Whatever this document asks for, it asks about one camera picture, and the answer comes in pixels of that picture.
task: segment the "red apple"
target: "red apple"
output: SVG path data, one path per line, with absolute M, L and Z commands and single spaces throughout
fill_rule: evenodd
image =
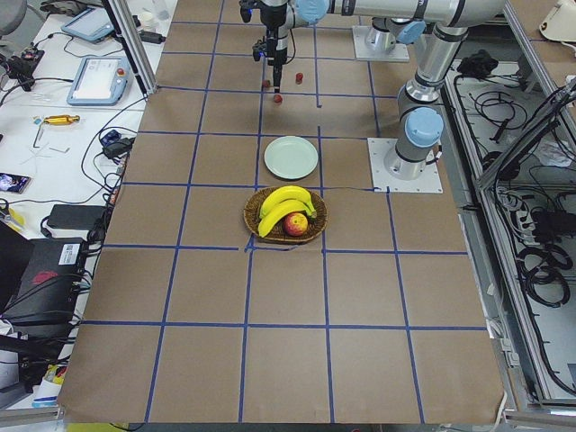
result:
M 283 226 L 286 234 L 299 237 L 308 229 L 308 219 L 302 213 L 290 213 L 284 217 Z

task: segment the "grid square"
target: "grid square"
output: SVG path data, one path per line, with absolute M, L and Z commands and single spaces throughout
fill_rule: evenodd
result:
M 82 423 L 144 421 L 160 327 L 83 324 L 58 403 Z
M 188 24 L 172 22 L 166 37 L 165 52 L 212 53 L 216 38 L 216 24 Z
M 204 92 L 161 88 L 146 104 L 141 131 L 197 132 Z
M 192 187 L 182 244 L 243 248 L 248 243 L 250 231 L 242 212 L 252 193 L 251 189 Z
M 319 92 L 323 95 L 372 94 L 367 61 L 320 59 L 318 75 Z
M 322 96 L 319 125 L 322 136 L 366 138 L 376 135 L 371 97 Z
M 237 11 L 236 23 L 241 23 L 240 8 Z M 218 30 L 216 52 L 218 54 L 246 54 L 249 59 L 252 59 L 252 45 L 262 39 L 265 34 L 266 28 L 262 25 L 221 24 Z
M 396 99 L 399 90 L 409 79 L 414 77 L 418 64 L 416 62 L 416 52 L 411 45 L 408 46 L 408 53 L 410 55 L 410 62 L 408 63 L 390 63 L 386 61 L 373 61 L 370 63 L 374 94 L 376 96 L 391 96 Z
M 186 188 L 126 184 L 120 190 L 106 243 L 173 246 Z
M 241 358 L 241 328 L 167 328 L 150 421 L 238 421 Z
M 216 0 L 180 0 L 174 11 L 173 22 L 217 23 L 220 4 Z
M 193 182 L 203 185 L 253 185 L 256 153 L 257 137 L 202 135 L 196 152 Z
M 392 232 L 383 193 L 332 189 L 324 193 L 329 222 L 328 249 L 392 250 Z
M 301 46 L 297 46 L 297 53 L 300 55 Z M 265 77 L 273 82 L 272 79 L 272 68 L 267 67 L 265 69 Z M 301 84 L 296 84 L 296 74 L 301 73 L 304 75 Z M 286 94 L 289 93 L 305 93 L 309 95 L 316 94 L 316 65 L 313 58 L 295 58 L 290 65 L 287 65 L 283 69 L 282 85 L 280 87 L 282 93 L 285 97 L 289 97 Z
M 161 321 L 174 253 L 172 249 L 105 248 L 84 318 Z M 134 301 L 141 298 L 146 301 Z
M 486 325 L 468 256 L 403 255 L 400 264 L 410 325 Z
M 262 63 L 251 57 L 215 56 L 210 89 L 259 92 L 262 87 Z
M 372 189 L 370 157 L 365 139 L 323 139 L 324 187 Z
M 324 59 L 356 60 L 352 30 L 316 29 L 317 56 Z
M 243 322 L 247 275 L 248 254 L 244 252 L 181 250 L 168 319 L 178 322 Z
M 209 92 L 203 133 L 256 134 L 260 94 Z
M 394 98 L 376 99 L 376 116 L 381 138 L 398 138 L 400 133 L 400 116 L 398 103 Z
M 492 423 L 502 399 L 502 384 L 488 333 L 411 334 L 426 422 Z
M 257 250 L 250 288 L 251 323 L 324 324 L 322 254 Z
M 243 421 L 326 423 L 329 420 L 326 331 L 251 328 Z
M 263 135 L 318 136 L 320 113 L 316 97 L 285 94 L 278 104 L 272 93 L 266 93 L 262 104 Z
M 283 180 L 272 174 L 266 166 L 264 154 L 266 148 L 275 140 L 275 138 L 262 138 L 260 142 L 260 158 L 258 159 L 258 184 L 261 186 L 281 186 L 293 185 L 294 180 Z M 318 150 L 318 140 L 308 139 L 308 141 Z M 316 165 L 314 170 L 304 178 L 296 180 L 299 186 L 303 187 L 320 187 L 320 167 Z
M 188 183 L 195 142 L 195 135 L 139 134 L 124 181 Z
M 330 331 L 338 423 L 419 423 L 404 330 Z
M 403 326 L 392 255 L 328 254 L 330 324 Z
M 211 60 L 208 54 L 164 54 L 156 73 L 158 84 L 204 89 Z
M 393 193 L 391 207 L 399 250 L 466 251 L 452 196 L 446 192 Z

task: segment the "banana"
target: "banana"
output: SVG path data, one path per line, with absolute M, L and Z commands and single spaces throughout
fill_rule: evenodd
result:
M 310 192 L 303 187 L 290 184 L 279 187 L 267 196 L 260 207 L 260 219 L 263 219 L 277 204 L 286 200 L 301 201 L 306 204 L 306 209 L 304 210 L 306 215 L 309 218 L 316 218 L 316 209 L 314 209 L 314 205 L 312 204 Z
M 278 203 L 258 224 L 258 235 L 266 237 L 281 218 L 293 212 L 306 212 L 306 210 L 310 209 L 299 200 L 285 200 Z

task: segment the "phone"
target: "phone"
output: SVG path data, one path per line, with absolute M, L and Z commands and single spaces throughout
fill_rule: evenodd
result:
M 0 191 L 21 194 L 31 180 L 32 178 L 26 175 L 0 173 Z

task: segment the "sticker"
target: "sticker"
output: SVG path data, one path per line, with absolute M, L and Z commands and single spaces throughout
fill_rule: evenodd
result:
M 60 254 L 60 260 L 58 261 L 59 266 L 69 266 L 76 263 L 78 257 L 78 251 L 80 250 L 80 245 L 78 244 L 66 244 L 62 248 L 62 253 Z

